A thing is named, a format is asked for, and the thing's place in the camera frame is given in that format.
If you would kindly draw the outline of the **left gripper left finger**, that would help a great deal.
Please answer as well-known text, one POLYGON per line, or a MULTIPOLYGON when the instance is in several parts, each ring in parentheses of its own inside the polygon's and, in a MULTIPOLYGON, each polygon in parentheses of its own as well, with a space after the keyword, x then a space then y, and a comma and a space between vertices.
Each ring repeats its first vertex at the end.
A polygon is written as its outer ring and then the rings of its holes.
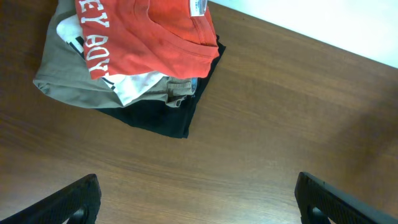
POLYGON ((101 189, 88 174, 43 200, 1 220, 2 224, 94 224, 100 210, 101 189))

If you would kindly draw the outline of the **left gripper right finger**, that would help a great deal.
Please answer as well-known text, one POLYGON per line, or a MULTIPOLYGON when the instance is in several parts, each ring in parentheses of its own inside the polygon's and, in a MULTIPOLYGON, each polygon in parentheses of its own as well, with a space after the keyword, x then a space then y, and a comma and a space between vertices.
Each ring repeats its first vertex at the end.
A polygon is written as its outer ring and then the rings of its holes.
POLYGON ((304 224, 397 224, 392 216, 308 172, 299 173, 294 195, 304 224))

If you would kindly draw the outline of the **red orange t-shirt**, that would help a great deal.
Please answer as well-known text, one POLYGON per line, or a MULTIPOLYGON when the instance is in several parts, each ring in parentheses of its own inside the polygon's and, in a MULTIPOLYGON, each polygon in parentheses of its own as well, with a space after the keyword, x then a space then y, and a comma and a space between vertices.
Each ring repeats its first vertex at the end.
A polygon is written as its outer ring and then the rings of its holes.
POLYGON ((219 55, 206 1, 75 1, 91 78, 160 72, 205 78, 219 55))

